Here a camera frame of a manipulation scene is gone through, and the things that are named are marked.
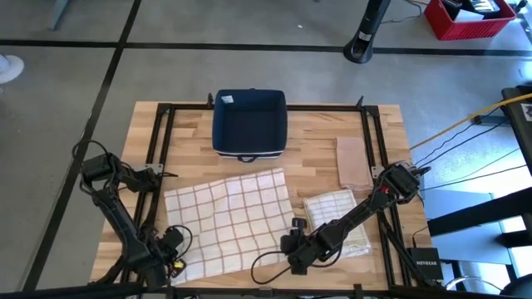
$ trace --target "red plastic basket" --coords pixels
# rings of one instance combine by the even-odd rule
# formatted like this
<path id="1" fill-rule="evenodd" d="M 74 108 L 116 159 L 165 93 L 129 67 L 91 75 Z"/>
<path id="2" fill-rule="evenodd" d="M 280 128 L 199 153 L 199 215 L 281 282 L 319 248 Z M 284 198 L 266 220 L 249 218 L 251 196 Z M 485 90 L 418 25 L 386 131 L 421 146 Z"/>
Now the red plastic basket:
<path id="1" fill-rule="evenodd" d="M 482 37 L 494 37 L 515 19 L 514 10 L 505 0 L 495 0 L 500 7 L 500 18 L 474 22 L 454 22 L 449 17 L 441 0 L 431 0 L 425 9 L 426 19 L 440 41 L 454 41 Z"/>

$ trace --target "blue bin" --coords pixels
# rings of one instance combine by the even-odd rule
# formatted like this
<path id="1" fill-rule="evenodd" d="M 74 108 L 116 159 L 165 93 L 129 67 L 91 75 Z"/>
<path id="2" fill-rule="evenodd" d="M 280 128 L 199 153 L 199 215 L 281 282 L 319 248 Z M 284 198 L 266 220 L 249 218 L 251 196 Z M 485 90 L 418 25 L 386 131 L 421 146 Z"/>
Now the blue bin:
<path id="1" fill-rule="evenodd" d="M 286 148 L 288 112 L 282 91 L 222 90 L 214 100 L 213 149 L 250 163 Z"/>

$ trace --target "gray floor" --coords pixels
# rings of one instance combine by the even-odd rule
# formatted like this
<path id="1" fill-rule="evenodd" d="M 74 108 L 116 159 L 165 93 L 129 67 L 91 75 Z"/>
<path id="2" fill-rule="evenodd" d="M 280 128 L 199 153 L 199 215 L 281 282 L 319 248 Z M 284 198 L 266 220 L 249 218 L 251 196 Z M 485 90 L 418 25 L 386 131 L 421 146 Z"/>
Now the gray floor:
<path id="1" fill-rule="evenodd" d="M 0 0 L 0 39 L 117 41 L 132 0 L 72 1 L 57 32 L 47 31 L 53 1 Z M 131 32 L 134 42 L 227 42 L 341 46 L 352 35 L 364 1 L 200 0 L 144 1 Z M 416 13 L 393 0 L 386 19 Z M 531 50 L 521 25 L 512 22 L 493 39 L 439 42 L 424 17 L 383 25 L 378 47 Z M 0 292 L 14 291 L 27 270 L 98 93 L 111 49 L 0 47 L 20 56 L 22 75 L 0 93 L 0 172 L 4 200 L 0 224 Z M 222 88 L 274 88 L 290 102 L 399 104 L 411 145 L 500 99 L 500 90 L 532 79 L 532 61 L 509 57 L 375 55 L 354 65 L 332 53 L 261 51 L 125 50 L 94 139 L 119 154 L 137 100 L 199 100 Z M 485 128 L 472 128 L 455 145 Z M 442 140 L 416 149 L 419 160 Z M 499 128 L 432 164 L 426 186 L 474 171 L 516 148 Z M 494 165 L 523 163 L 519 154 Z M 506 189 L 517 182 L 515 173 Z M 457 184 L 449 189 L 501 192 L 498 184 Z M 89 198 L 75 192 L 39 287 L 84 284 L 91 272 L 103 218 Z"/>

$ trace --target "wooden table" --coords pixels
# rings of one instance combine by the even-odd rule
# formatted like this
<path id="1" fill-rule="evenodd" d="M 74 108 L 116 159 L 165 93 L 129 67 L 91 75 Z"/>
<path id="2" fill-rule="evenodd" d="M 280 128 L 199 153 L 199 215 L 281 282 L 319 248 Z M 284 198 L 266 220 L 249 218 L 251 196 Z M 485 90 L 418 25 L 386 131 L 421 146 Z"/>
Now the wooden table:
<path id="1" fill-rule="evenodd" d="M 143 164 L 150 142 L 157 102 L 137 102 L 122 159 L 131 164 Z M 406 132 L 398 105 L 380 105 L 382 129 L 387 154 L 391 162 L 411 160 Z M 257 160 L 243 164 L 236 159 L 222 159 L 212 149 L 212 110 L 178 110 L 170 140 L 165 171 L 179 175 L 179 178 L 164 178 L 162 191 L 207 183 L 229 176 L 254 173 L 275 167 L 283 167 L 288 192 L 297 217 L 305 217 L 303 199 L 326 192 L 339 190 L 335 139 L 337 136 L 363 137 L 361 115 L 357 112 L 289 111 L 288 143 L 286 151 L 278 159 Z M 162 144 L 165 118 L 161 124 L 158 147 Z M 373 149 L 377 165 L 380 164 L 375 128 L 370 121 Z M 355 193 L 360 203 L 367 193 Z M 136 205 L 136 194 L 121 191 L 121 199 L 131 215 Z M 155 226 L 164 231 L 166 211 L 163 196 L 160 196 Z M 412 234 L 426 226 L 426 218 L 419 198 L 399 207 L 402 231 L 407 247 L 411 247 Z M 382 246 L 377 227 L 377 217 L 369 218 L 364 224 L 371 242 L 370 253 L 338 261 L 334 266 L 309 268 L 307 276 L 293 276 L 289 272 L 270 283 L 273 288 L 289 289 L 352 289 L 354 283 L 362 284 L 364 290 L 386 290 L 387 280 L 382 260 Z M 427 230 L 416 235 L 419 247 L 430 247 L 431 238 Z M 392 264 L 397 283 L 401 283 L 398 257 L 392 249 Z M 118 237 L 106 222 L 101 235 L 98 253 L 91 274 L 91 280 L 102 277 L 121 253 Z M 256 269 L 260 281 L 269 279 L 287 266 L 286 262 Z M 182 287 L 257 287 L 249 276 L 249 270 L 233 272 L 217 277 L 187 282 Z"/>

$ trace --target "white cloth with brown grid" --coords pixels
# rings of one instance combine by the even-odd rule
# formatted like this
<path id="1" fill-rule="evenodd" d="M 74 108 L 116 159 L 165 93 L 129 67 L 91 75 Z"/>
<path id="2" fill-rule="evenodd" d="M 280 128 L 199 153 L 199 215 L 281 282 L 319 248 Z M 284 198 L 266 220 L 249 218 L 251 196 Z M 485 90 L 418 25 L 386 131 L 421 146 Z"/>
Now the white cloth with brown grid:
<path id="1" fill-rule="evenodd" d="M 355 197 L 352 195 L 350 189 L 305 199 L 303 204 L 307 210 L 307 218 L 310 222 L 311 230 L 318 228 L 324 223 L 329 223 L 334 219 L 340 219 L 357 206 Z M 371 244 L 367 238 L 366 230 L 364 230 L 364 225 L 361 224 L 353 229 L 343 241 L 342 255 L 340 258 L 366 254 L 370 248 Z"/>
<path id="2" fill-rule="evenodd" d="M 187 267 L 172 285 L 251 268 L 259 254 L 279 250 L 293 218 L 283 169 L 168 191 L 165 202 L 169 226 L 185 225 L 194 235 L 183 256 Z M 180 252 L 190 241 L 181 232 Z M 272 254 L 257 266 L 285 259 Z"/>

